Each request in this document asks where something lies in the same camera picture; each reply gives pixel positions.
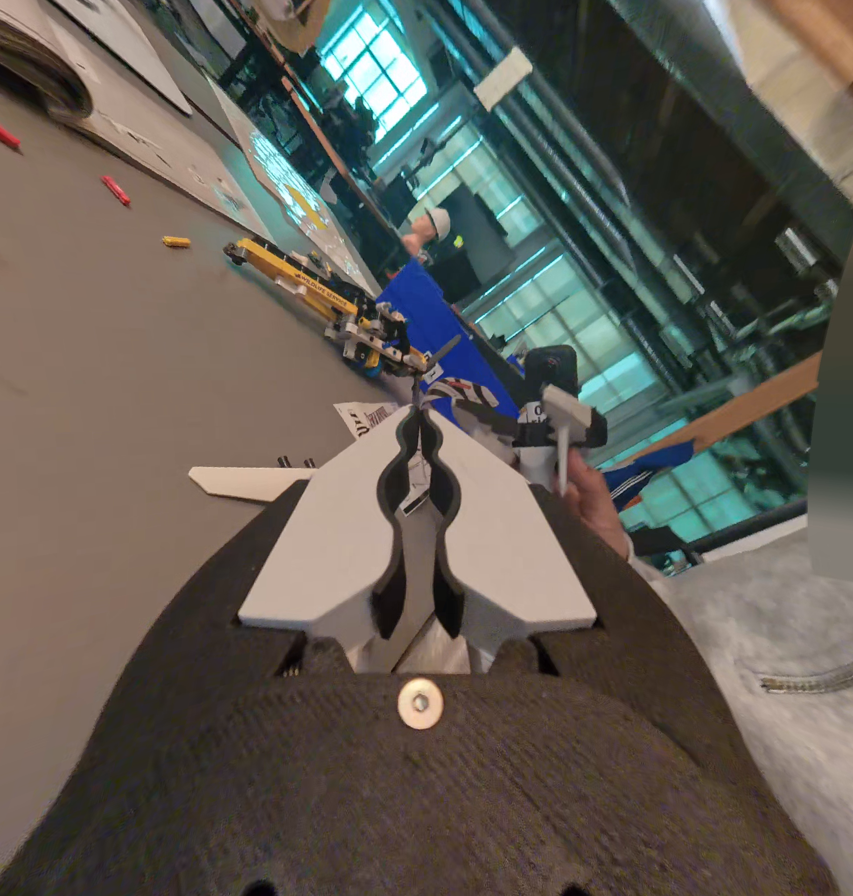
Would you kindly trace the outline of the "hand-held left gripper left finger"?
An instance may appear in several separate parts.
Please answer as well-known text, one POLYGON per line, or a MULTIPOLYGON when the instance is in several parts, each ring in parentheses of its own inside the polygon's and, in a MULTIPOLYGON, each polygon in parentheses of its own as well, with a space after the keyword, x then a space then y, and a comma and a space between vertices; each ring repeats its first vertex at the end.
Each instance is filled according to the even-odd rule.
POLYGON ((399 407, 298 488, 243 628, 332 639, 354 668, 399 666, 421 628, 421 524, 400 514, 419 422, 399 407))

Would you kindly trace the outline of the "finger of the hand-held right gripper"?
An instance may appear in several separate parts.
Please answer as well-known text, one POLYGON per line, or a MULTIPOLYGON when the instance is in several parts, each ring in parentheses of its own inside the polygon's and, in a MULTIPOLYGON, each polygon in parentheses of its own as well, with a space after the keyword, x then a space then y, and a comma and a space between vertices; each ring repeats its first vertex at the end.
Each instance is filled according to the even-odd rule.
POLYGON ((516 461, 513 441, 519 424, 488 405, 462 405, 461 429, 501 461, 516 461))
POLYGON ((555 385, 543 386, 541 403, 555 437, 557 491, 563 496, 567 490, 570 449, 587 443, 593 410, 555 385))

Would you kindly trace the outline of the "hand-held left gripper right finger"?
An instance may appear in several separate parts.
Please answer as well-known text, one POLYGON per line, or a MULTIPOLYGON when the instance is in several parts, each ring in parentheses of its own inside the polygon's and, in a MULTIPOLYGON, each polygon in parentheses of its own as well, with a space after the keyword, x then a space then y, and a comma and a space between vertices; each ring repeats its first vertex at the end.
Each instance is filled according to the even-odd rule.
POLYGON ((503 644, 586 630, 598 614, 528 481, 433 410, 421 413, 436 536, 435 616, 487 671, 503 644))

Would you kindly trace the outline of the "long white lego panel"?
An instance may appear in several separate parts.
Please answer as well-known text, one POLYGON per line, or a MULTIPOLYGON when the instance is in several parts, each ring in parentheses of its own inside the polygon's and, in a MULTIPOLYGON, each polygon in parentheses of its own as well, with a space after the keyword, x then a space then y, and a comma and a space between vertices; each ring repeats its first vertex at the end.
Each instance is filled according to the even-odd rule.
POLYGON ((295 466, 282 455, 273 467, 194 466, 187 475, 211 497, 265 504, 298 482, 308 482, 317 470, 310 458, 295 466))

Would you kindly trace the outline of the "yellow lego helicopter model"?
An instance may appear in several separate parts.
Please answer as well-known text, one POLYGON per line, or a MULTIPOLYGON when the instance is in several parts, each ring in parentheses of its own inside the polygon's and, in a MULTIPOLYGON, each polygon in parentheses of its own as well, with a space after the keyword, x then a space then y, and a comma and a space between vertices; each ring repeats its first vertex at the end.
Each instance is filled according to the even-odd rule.
POLYGON ((432 380, 440 359, 460 341, 455 336, 436 353, 421 353, 411 345, 407 319, 389 302, 337 276, 311 273, 270 243, 244 238, 228 243, 223 252, 237 267, 248 265, 300 297, 325 320, 324 337, 341 348, 346 366, 367 378, 432 380))

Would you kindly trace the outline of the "person's right hand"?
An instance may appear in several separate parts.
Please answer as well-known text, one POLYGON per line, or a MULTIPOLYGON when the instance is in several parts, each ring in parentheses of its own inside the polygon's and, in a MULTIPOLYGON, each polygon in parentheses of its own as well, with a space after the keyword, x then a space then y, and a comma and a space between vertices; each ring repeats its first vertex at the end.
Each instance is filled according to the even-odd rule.
POLYGON ((633 555, 603 474, 592 468, 577 449, 567 459, 564 500, 571 513, 624 560, 633 555))

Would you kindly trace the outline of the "blue plastic bin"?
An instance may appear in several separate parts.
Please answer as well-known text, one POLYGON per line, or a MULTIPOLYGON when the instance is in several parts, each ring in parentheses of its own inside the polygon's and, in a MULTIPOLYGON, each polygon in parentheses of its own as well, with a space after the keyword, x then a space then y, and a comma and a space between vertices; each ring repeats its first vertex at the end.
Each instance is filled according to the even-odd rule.
POLYGON ((408 321, 411 345, 421 353, 436 353, 455 336, 458 344, 427 377, 421 392, 441 379, 467 381, 497 399, 496 410, 517 419, 528 401, 522 374, 449 305, 440 286, 416 259, 410 259, 385 286, 380 299, 389 302, 408 321))

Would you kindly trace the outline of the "zebra sticker sheet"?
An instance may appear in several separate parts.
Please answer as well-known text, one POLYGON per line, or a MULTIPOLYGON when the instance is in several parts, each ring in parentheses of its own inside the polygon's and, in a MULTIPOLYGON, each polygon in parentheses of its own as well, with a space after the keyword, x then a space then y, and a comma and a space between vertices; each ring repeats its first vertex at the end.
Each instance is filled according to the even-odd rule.
POLYGON ((336 403, 333 407, 356 440, 373 431, 399 409, 394 401, 349 401, 336 403))

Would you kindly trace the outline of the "wooden table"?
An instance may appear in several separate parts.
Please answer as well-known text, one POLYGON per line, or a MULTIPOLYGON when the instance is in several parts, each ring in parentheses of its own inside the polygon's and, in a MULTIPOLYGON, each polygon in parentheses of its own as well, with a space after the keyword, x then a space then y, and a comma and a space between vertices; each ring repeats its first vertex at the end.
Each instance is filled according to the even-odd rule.
POLYGON ((821 350, 814 353, 749 392, 625 458, 624 462, 634 462, 648 454, 685 443, 692 446, 694 454, 701 454, 734 433, 767 419, 817 390, 822 355, 821 350))

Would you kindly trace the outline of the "person's grey sweatshirt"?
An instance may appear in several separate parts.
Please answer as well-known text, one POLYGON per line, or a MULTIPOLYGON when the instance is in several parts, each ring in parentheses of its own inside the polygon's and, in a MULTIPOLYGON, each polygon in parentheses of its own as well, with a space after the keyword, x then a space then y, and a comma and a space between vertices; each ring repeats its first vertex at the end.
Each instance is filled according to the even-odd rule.
POLYGON ((853 894, 853 582, 813 572, 807 528, 657 593, 712 671, 756 764, 853 894))

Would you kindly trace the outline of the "paper sheet with yellow patch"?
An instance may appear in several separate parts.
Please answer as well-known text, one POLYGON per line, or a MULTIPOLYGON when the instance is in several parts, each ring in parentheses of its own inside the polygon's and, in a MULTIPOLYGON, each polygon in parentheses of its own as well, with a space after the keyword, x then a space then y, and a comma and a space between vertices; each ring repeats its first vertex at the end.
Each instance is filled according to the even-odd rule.
POLYGON ((315 245, 331 269, 375 297, 350 252, 336 220, 321 196, 305 181, 251 119, 210 76, 206 76, 219 106, 258 182, 282 205, 294 225, 315 245))

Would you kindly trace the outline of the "ceiling light panel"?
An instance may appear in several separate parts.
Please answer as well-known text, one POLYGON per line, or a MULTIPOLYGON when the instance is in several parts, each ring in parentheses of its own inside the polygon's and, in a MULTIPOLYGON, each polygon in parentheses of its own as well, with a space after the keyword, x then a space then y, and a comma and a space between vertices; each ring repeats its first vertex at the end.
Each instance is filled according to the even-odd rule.
POLYGON ((474 93, 479 103, 487 112, 505 99, 522 81, 533 72, 528 57, 519 47, 514 46, 510 52, 475 86, 474 93))

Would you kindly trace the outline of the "open instruction booklet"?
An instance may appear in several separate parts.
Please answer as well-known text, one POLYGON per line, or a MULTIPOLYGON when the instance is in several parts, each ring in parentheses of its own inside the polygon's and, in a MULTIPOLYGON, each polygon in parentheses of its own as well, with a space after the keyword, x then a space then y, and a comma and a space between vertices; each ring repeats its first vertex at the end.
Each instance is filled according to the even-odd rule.
POLYGON ((273 240, 212 147, 107 64, 91 61, 38 2, 0 2, 0 65, 36 88, 61 125, 273 240))

